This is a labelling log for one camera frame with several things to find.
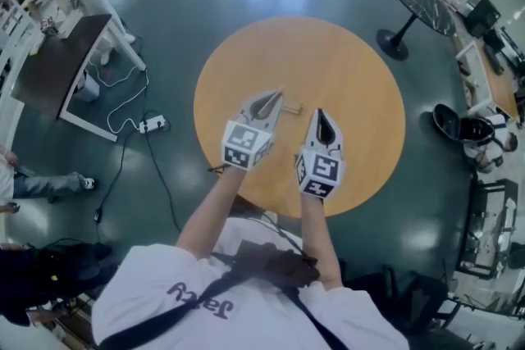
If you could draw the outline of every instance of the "blue jeans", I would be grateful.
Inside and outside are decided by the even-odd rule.
[[[59,176],[15,176],[13,198],[64,197],[84,190],[84,177],[77,172]]]

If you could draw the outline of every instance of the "green floor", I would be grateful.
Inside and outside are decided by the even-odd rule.
[[[111,2],[130,30],[143,38],[141,52],[150,77],[147,109],[160,111],[172,124],[171,132],[152,134],[151,140],[180,223],[216,179],[206,172],[193,122],[194,89],[204,62],[225,37],[251,22],[271,16],[315,16],[351,30],[381,54],[397,80],[406,112],[404,149],[389,181],[360,207],[329,219],[336,251],[352,273],[389,263],[399,270],[440,276],[443,258],[451,273],[466,217],[469,172],[460,151],[437,135],[428,116],[438,102],[465,110],[450,39],[417,20],[405,35],[408,60],[393,61],[384,55],[376,45],[376,32],[397,30],[409,18],[398,0]],[[129,68],[115,60],[110,76],[122,77]],[[105,125],[107,113],[143,83],[142,75],[133,75],[111,91],[101,89],[94,105],[76,107]],[[142,110],[142,102],[130,104],[112,122],[118,127],[127,116],[138,120]],[[26,202],[19,214],[8,218],[9,235],[35,245],[62,237],[96,240],[94,211],[118,169],[123,138],[114,145],[26,108],[13,147],[22,162],[42,174],[77,170],[94,175],[101,189],[53,205],[44,200]],[[296,220],[285,224],[291,230],[299,228]],[[119,253],[133,244],[176,240],[166,193],[146,141],[138,134],[130,140],[121,178],[104,207],[100,234],[113,241]]]

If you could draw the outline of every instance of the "trash bin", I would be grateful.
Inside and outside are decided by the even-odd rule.
[[[86,102],[93,102],[97,99],[98,92],[100,91],[98,83],[86,72],[84,72],[84,75],[80,78],[76,88],[78,90],[73,96]]]

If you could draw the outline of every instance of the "round black table top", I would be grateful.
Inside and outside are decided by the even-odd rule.
[[[454,22],[440,0],[400,0],[424,24],[440,34],[450,36],[455,32]]]

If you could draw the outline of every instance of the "power strip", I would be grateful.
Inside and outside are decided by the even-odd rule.
[[[151,132],[157,129],[161,129],[166,125],[166,120],[162,116],[156,116],[152,117],[150,119],[147,119],[146,122],[140,121],[139,124],[139,130],[141,134],[145,134],[146,132]]]

